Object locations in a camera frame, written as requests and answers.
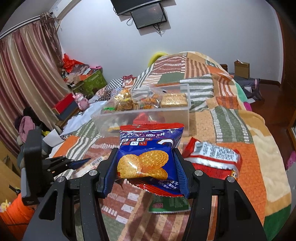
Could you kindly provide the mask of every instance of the curtain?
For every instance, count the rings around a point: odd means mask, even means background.
[[[52,108],[70,93],[59,73],[60,57],[53,54],[60,52],[57,34],[43,27],[39,20],[0,40],[0,139],[15,156],[19,153],[15,118],[31,106],[53,129],[57,118]],[[57,40],[51,43],[50,36]]]

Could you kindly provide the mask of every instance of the television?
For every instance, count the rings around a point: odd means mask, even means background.
[[[117,15],[129,12],[144,5],[160,2],[161,0],[111,0]]]

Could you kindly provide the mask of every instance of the barcode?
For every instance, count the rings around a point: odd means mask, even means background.
[[[103,158],[100,156],[99,158],[95,159],[94,161],[91,162],[91,166],[95,166],[98,163],[100,163],[103,160]]]

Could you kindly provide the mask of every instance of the pink toy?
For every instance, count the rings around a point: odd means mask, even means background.
[[[87,100],[87,98],[83,97],[83,94],[76,93],[75,95],[73,95],[73,98],[78,104],[80,110],[85,111],[89,107],[89,101]]]
[[[102,69],[102,66],[90,67],[90,69]]]

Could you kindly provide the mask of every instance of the patchwork blanket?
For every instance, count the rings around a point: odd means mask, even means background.
[[[170,83],[190,86],[190,136],[182,138],[179,149],[191,136],[237,149],[243,159],[238,182],[264,225],[268,240],[272,240],[289,216],[291,191],[282,157],[264,119],[246,110],[231,76],[213,59],[198,52],[163,56],[126,87],[134,90]],[[118,137],[101,137],[90,121],[67,139],[55,156],[92,158],[76,172],[63,174],[75,178],[96,168],[117,145]],[[110,240],[181,240],[189,213],[148,213],[151,194],[127,182],[123,187],[122,190],[115,184],[112,193],[100,200]],[[216,217],[214,196],[208,240],[214,238]]]

